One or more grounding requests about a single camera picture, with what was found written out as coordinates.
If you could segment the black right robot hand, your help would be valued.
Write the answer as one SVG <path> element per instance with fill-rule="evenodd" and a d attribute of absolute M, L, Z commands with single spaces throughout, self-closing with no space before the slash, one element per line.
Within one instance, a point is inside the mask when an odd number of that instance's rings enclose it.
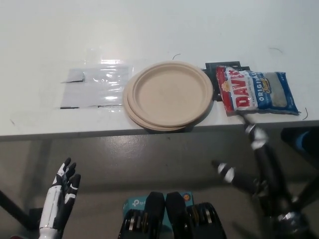
<path fill-rule="evenodd" d="M 243 121 L 245 133 L 257 163 L 259 177 L 239 172 L 229 164 L 216 160 L 211 162 L 212 167 L 226 183 L 235 188 L 252 196 L 263 193 L 270 216 L 277 217 L 298 212 L 300 209 L 288 190 L 278 157 L 269 144 L 268 135 L 244 113 L 237 111 L 236 114 Z"/>

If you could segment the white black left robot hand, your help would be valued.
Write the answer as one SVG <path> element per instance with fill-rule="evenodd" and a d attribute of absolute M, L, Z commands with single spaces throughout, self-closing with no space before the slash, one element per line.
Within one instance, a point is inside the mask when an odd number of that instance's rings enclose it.
<path fill-rule="evenodd" d="M 76 163 L 71 158 L 60 166 L 44 202 L 40 229 L 62 232 L 71 215 L 78 193 L 81 175 L 76 173 Z"/>

